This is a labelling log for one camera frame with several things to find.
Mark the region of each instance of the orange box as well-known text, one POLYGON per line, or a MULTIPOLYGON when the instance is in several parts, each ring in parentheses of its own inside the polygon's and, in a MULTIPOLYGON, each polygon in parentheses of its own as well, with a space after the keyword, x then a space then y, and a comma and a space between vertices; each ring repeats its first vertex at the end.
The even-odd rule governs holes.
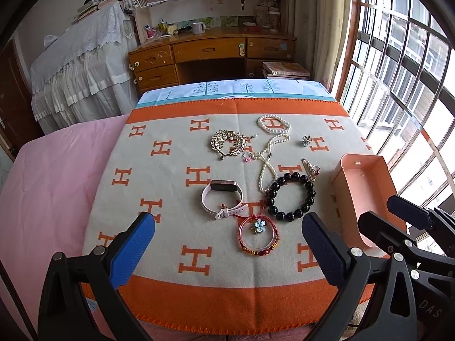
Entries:
POLYGON ((347 153, 338 163, 330 182, 335 189, 347 246, 376 247, 359 232, 357 225, 360 215, 366 211, 373 211, 406 232, 406 223, 387 210, 387 199, 397 191, 382 156, 347 153))

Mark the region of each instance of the wooden desk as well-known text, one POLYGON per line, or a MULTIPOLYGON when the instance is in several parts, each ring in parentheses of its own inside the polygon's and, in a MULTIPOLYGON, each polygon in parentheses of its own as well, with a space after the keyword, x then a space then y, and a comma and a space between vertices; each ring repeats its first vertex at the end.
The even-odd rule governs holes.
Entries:
POLYGON ((263 61, 292 61, 296 38, 268 30, 210 28, 145 43, 128 53, 141 93, 212 80, 263 78, 263 61))

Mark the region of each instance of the black bead bracelet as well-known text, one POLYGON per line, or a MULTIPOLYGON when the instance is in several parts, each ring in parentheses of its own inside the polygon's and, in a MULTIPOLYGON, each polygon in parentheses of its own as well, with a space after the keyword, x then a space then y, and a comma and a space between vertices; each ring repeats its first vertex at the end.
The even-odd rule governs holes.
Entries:
POLYGON ((308 180, 308 177, 304 174, 300 175, 299 172, 294 172, 292 174, 286 173, 283 177, 278 178, 275 182, 270 185, 269 190, 266 192, 267 198, 265 199, 265 205, 268 206, 268 213, 272 216, 276 215, 277 220, 283 221, 287 220, 292 222, 296 218, 302 218, 303 214, 308 213, 310 206, 315 203, 316 191, 313 189, 313 182, 308 180), (307 198, 302 204, 300 209, 297 209, 293 212, 285 214, 283 211, 278 211, 278 208, 275 206, 275 197, 277 196, 277 191, 281 186, 285 185, 287 182, 300 182, 304 184, 307 189, 307 198))

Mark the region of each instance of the jar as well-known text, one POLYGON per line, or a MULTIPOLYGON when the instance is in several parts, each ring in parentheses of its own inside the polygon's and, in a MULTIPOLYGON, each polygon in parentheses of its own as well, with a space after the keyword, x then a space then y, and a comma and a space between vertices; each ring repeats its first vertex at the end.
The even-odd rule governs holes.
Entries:
POLYGON ((256 15, 256 24, 259 27, 268 27, 270 24, 268 19, 268 7, 256 5, 254 12, 256 15))
POLYGON ((279 11, 269 11, 270 31, 278 33, 280 31, 281 13, 279 11))

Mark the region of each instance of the book stack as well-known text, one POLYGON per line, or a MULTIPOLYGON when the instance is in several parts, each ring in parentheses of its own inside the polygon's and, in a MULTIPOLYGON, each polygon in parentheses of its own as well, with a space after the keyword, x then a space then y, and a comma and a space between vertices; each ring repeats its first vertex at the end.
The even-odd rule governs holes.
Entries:
POLYGON ((73 20, 73 24, 76 24, 86 16, 93 14, 95 11, 101 9, 103 6, 114 3, 115 1, 120 0, 91 0, 87 2, 84 6, 79 7, 77 10, 77 15, 73 20))
POLYGON ((262 73, 264 78, 273 79, 302 79, 308 80, 310 73, 304 67, 297 63, 279 63, 266 62, 262 63, 262 73))

